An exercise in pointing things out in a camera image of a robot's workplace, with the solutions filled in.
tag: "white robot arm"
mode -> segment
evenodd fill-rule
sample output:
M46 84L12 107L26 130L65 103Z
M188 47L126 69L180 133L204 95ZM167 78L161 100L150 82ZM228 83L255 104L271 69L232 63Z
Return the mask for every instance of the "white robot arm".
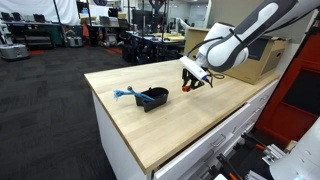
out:
M237 27L215 23L203 44L196 61L187 56L180 59L183 66L199 81L206 80L201 68L223 72L243 63L249 55L247 48L265 32L284 27L320 6L320 0L265 0Z

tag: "floor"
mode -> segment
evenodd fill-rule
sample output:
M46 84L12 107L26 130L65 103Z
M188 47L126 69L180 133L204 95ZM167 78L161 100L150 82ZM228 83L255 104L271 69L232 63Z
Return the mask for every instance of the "floor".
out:
M116 179L83 74L128 66L100 47L0 61L0 179Z

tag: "white cabinet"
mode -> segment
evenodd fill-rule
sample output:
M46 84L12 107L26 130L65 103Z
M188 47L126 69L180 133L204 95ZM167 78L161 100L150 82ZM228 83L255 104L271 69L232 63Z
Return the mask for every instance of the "white cabinet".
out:
M220 128L220 126L223 126L221 129L229 130L229 132L224 133L227 134L226 140L220 144L219 148L211 149L210 151L207 150L205 155L203 155L204 153L201 153L201 157L198 157L199 161L193 163L193 166L180 176L179 179L206 179L206 176L208 176L208 169L219 163L216 157L220 153L227 156L233 150L233 147L241 140L241 134L252 130L255 122L272 95L272 92L277 86L277 83L278 80L268 85L248 100L247 104L223 121L218 127Z
M276 80L264 88L154 174L142 172L108 114L93 94L103 148L118 179L121 180L206 179L209 177L206 173L208 168L218 163L216 157L220 153L227 156L241 139L240 135L252 129L277 83Z

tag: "blue brush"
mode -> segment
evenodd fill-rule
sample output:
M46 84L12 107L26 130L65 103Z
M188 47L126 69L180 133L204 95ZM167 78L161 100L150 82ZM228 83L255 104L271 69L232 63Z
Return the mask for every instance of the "blue brush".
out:
M144 100L146 101L153 101L154 99L150 96L147 96L145 94L142 94L142 93L136 93L133 91L132 87L131 86L128 86L128 91L129 92L124 92L124 91L120 91L120 90L114 90L114 98L116 100L119 99L120 96L123 96L123 95L135 95L137 97L140 97L140 98L143 98Z

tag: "wooden countertop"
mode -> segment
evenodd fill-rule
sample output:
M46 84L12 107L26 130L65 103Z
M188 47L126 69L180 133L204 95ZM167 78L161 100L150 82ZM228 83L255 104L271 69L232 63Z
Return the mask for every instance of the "wooden countertop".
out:
M214 127L250 97L276 79L271 75L257 85L226 76L183 93L182 65L168 61L85 74L110 119L145 174L156 169L204 132ZM168 102L148 113L134 96L114 99L113 90L136 92L149 87L169 90Z

